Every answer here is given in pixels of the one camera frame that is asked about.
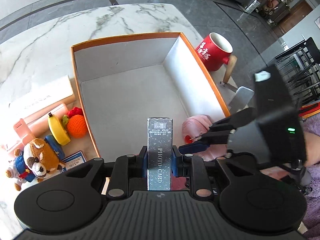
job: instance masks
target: toy fruit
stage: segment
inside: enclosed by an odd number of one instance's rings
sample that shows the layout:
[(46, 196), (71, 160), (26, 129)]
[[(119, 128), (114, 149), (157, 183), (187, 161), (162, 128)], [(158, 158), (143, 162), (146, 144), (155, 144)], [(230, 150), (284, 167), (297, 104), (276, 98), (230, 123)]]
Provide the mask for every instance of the toy fruit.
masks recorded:
[(68, 133), (74, 138), (82, 138), (88, 132), (83, 111), (74, 107), (63, 117), (63, 124), (67, 127)]
[(67, 132), (64, 130), (61, 121), (54, 114), (49, 113), (48, 123), (52, 135), (59, 144), (63, 146), (71, 141)]

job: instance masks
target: doorway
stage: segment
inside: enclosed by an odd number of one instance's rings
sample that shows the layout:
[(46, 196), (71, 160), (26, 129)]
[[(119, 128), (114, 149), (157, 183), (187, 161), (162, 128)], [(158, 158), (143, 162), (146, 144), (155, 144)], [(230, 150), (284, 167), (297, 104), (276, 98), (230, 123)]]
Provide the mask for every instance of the doorway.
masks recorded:
[(311, 6), (305, 0), (295, 5), (290, 10), (290, 14), (284, 17), (279, 23), (279, 28), (283, 34), (295, 27), (295, 25), (302, 21), (312, 10)]

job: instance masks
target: small white object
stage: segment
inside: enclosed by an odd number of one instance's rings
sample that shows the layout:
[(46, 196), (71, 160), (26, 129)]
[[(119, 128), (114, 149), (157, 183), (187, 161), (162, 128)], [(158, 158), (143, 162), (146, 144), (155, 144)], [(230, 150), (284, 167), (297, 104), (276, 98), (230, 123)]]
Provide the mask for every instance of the small white object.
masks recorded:
[(271, 74), (269, 72), (263, 70), (259, 73), (255, 73), (254, 77), (255, 77), (256, 82), (261, 82), (261, 81), (268, 80), (271, 77)]

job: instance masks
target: purple fabric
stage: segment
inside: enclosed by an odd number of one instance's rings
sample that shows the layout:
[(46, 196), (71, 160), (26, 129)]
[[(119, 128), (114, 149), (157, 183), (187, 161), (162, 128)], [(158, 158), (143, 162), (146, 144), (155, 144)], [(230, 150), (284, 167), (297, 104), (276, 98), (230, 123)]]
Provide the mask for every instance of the purple fabric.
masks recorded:
[[(309, 117), (303, 124), (303, 130), (320, 136), (320, 114)], [(320, 240), (320, 164), (307, 169), (312, 177), (312, 192), (306, 196), (307, 213), (303, 223), (308, 231), (303, 236), (309, 240)]]

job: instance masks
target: stuffed bear toy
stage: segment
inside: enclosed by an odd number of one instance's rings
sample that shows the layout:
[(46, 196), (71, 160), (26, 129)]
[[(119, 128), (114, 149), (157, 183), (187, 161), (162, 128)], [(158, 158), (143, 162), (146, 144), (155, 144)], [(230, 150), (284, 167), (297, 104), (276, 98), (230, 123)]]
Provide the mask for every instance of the stuffed bear toy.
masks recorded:
[(10, 167), (6, 170), (8, 178), (15, 178), (14, 187), (16, 190), (21, 190), (22, 183), (31, 182), (36, 177), (32, 171), (26, 166), (23, 159), (23, 151), (16, 149), (14, 151), (16, 157), (10, 162)]
[(65, 167), (50, 145), (39, 138), (33, 139), (24, 147), (23, 158), (28, 168), (38, 178), (38, 182)]

